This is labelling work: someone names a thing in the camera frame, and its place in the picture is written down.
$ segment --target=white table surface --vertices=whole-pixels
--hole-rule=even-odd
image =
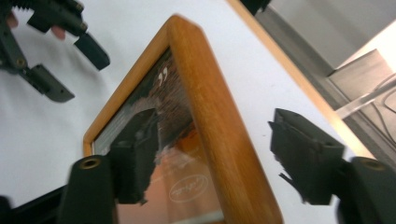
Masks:
[[[73,46],[25,25],[31,12],[17,11],[13,30],[31,66],[43,63],[76,98],[58,104],[20,77],[0,71],[0,194],[21,205],[66,183],[72,163],[82,157],[82,137],[112,92],[163,23],[178,13],[206,33],[219,67],[247,126],[285,223],[336,223],[333,206],[302,204],[297,191],[278,176],[271,153],[275,108],[295,111],[343,142],[225,0],[86,0],[89,32],[110,56],[97,71]],[[346,158],[352,156],[346,151]]]

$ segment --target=wooden picture frame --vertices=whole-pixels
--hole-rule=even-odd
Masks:
[[[226,223],[282,223],[216,60],[195,24],[172,16],[154,36],[83,138],[84,155],[156,62],[170,51]]]

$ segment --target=picture frame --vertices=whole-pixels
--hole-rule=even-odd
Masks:
[[[170,60],[169,67],[162,67]],[[155,73],[156,77],[151,78],[151,73]],[[181,91],[173,92],[176,86],[174,83],[163,84],[165,81],[173,80],[171,76],[173,73],[177,76],[175,77],[177,85],[182,87]],[[180,96],[182,92],[182,101],[187,102],[186,107],[190,116],[183,117],[185,111],[180,112],[180,108],[184,107],[175,105],[170,109],[172,110],[171,117],[163,119],[164,127],[161,129],[165,128],[167,131],[160,132],[160,136],[164,139],[162,140],[164,144],[160,143],[160,146],[168,147],[178,144],[172,138],[181,136],[183,133],[184,138],[190,138],[191,125],[193,126],[194,144],[199,145],[203,151],[202,154],[197,154],[199,156],[194,159],[198,161],[197,158],[203,158],[207,165],[208,175],[211,179],[209,182],[213,181],[214,191],[223,215],[223,220],[210,222],[282,223],[276,198],[205,35],[197,25],[181,16],[174,15],[163,25],[94,120],[83,137],[84,156],[97,153],[95,150],[99,149],[95,147],[95,142],[101,135],[104,135],[106,127],[108,128],[127,101],[132,101],[133,105],[137,105],[136,101],[140,98],[132,99],[131,96],[145,90],[142,87],[145,85],[151,89],[144,91],[144,94],[139,93],[139,97],[142,95],[151,96],[154,94],[154,88],[168,85],[168,91],[171,91],[167,93],[168,95]],[[151,100],[153,107],[169,106],[174,102],[178,104],[181,101],[180,98],[165,97],[160,101],[165,101],[166,104],[158,105],[158,99],[157,97]],[[162,112],[162,108],[156,109],[161,113],[167,113],[166,111]],[[180,123],[184,123],[182,130],[168,128],[170,126],[166,124],[166,121],[173,120],[172,118],[177,118],[173,122],[177,127]],[[199,186],[206,186],[203,184],[206,182],[202,178],[198,178],[196,175],[191,176],[196,177],[193,183],[195,186],[198,182]],[[203,207],[210,204],[205,200],[203,203],[206,203]]]

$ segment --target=white surface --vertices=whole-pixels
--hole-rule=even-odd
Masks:
[[[270,6],[332,68],[396,20],[394,0],[273,0]]]
[[[285,223],[335,223],[333,207],[301,204],[298,193],[278,177],[283,169],[269,150],[267,121],[280,107],[340,137],[226,1],[87,0],[84,5],[90,33],[111,58],[111,65],[101,72],[71,39],[63,43],[50,34],[38,35],[24,25],[28,14],[18,13],[21,25],[14,35],[30,65],[42,62],[77,97],[56,104],[20,77],[1,72],[0,194],[12,198],[15,206],[65,184],[71,164],[82,156],[83,134],[151,38],[177,12],[203,27]]]

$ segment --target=white wall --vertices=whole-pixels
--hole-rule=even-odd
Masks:
[[[396,19],[394,0],[273,0],[270,7],[333,68]]]

